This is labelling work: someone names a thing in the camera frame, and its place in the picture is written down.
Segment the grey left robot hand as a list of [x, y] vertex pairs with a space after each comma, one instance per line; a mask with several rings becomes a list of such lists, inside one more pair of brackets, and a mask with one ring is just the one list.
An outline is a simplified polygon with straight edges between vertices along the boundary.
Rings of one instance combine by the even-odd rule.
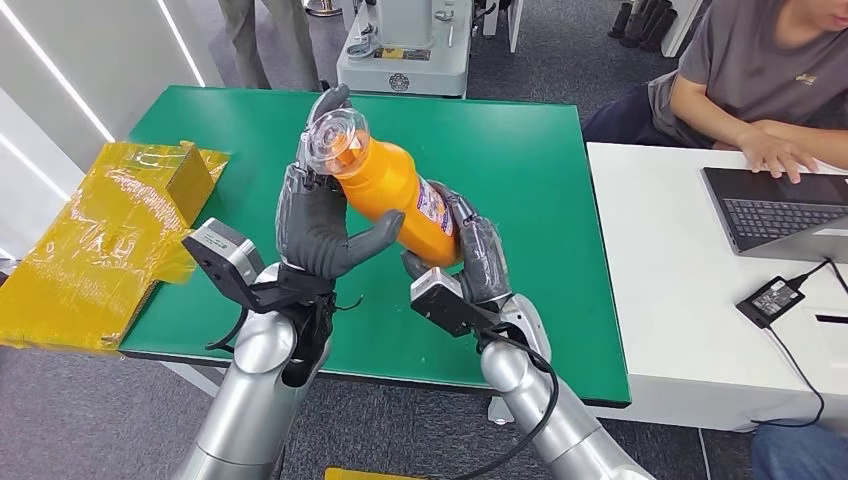
[[405, 214], [392, 209], [371, 228], [350, 235], [344, 191], [334, 177], [308, 165], [306, 138], [302, 132], [295, 159], [285, 170], [275, 221], [276, 248], [286, 265], [333, 280], [395, 243]]

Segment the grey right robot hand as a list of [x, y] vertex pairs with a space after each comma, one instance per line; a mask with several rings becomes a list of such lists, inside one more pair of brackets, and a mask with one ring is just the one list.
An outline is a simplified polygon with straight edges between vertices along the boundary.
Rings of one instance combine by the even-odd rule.
[[512, 289], [494, 224], [460, 193], [437, 181], [429, 184], [446, 202], [455, 221], [462, 269], [453, 277], [459, 282], [463, 297], [486, 310], [499, 311], [512, 295]]

